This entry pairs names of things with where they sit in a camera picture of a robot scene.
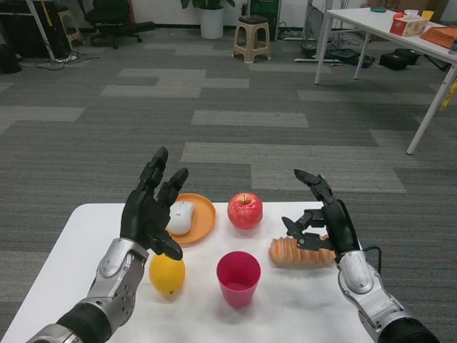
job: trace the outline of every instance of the orange plate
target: orange plate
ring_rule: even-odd
[[[191,202],[194,205],[192,226],[186,234],[170,234],[179,244],[195,243],[205,237],[216,223],[216,209],[207,198],[192,193],[178,195],[177,202]]]

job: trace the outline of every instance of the white plant pot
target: white plant pot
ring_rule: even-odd
[[[199,9],[201,36],[206,39],[222,38],[224,35],[224,8]]]

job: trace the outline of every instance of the bread roll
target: bread roll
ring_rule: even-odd
[[[318,252],[297,248],[294,238],[286,237],[273,239],[268,250],[271,261],[277,267],[327,267],[333,264],[335,253],[328,249],[319,249]]]

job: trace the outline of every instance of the yellow lemon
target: yellow lemon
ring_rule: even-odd
[[[156,255],[149,264],[149,279],[162,294],[170,295],[181,289],[186,276],[184,261],[175,261],[169,257]]]

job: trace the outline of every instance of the black chair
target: black chair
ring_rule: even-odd
[[[78,3],[85,20],[99,31],[99,34],[91,37],[92,45],[94,45],[94,39],[107,36],[113,39],[113,49],[119,47],[116,40],[120,36],[135,37],[139,43],[143,41],[138,34],[132,32],[132,28],[127,26],[131,13],[127,0],[93,0],[94,9],[87,13],[84,10],[83,0],[78,0]]]

